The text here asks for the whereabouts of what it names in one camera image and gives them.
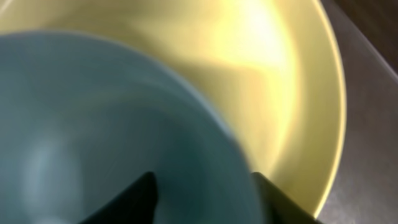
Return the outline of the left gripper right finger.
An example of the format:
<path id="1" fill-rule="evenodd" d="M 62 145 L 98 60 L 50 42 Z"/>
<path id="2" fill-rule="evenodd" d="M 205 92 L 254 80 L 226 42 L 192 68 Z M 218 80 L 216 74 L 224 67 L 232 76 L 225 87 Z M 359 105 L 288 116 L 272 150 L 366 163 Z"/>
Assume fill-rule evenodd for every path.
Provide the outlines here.
<path id="1" fill-rule="evenodd" d="M 300 208 L 260 172 L 253 177 L 261 197 L 262 210 L 269 224 L 322 224 Z"/>

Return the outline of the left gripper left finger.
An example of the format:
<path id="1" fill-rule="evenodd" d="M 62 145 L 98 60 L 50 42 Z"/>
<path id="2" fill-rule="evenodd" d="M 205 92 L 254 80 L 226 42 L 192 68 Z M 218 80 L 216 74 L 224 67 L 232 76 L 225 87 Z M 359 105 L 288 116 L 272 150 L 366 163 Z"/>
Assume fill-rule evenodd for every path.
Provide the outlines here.
<path id="1" fill-rule="evenodd" d="M 155 175 L 146 172 L 81 224 L 153 224 L 157 202 Z"/>

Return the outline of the light blue bowl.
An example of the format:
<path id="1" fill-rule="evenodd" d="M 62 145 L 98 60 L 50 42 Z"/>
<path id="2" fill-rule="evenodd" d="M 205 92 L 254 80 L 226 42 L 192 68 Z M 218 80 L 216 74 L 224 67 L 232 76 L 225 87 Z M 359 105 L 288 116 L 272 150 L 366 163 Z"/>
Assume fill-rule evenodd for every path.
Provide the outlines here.
<path id="1" fill-rule="evenodd" d="M 82 223 L 144 174 L 155 223 L 265 223 L 243 152 L 181 76 L 123 44 L 1 36 L 1 222 Z"/>

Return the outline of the yellow plate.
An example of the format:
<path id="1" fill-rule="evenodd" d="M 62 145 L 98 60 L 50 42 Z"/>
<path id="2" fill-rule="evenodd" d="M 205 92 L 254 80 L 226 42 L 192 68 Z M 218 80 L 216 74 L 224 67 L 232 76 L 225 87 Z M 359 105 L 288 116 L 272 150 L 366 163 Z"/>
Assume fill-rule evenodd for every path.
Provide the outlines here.
<path id="1" fill-rule="evenodd" d="M 251 167 L 317 217 L 338 169 L 346 90 L 316 0 L 1 0 L 1 32 L 68 29 L 133 46 L 216 106 Z"/>

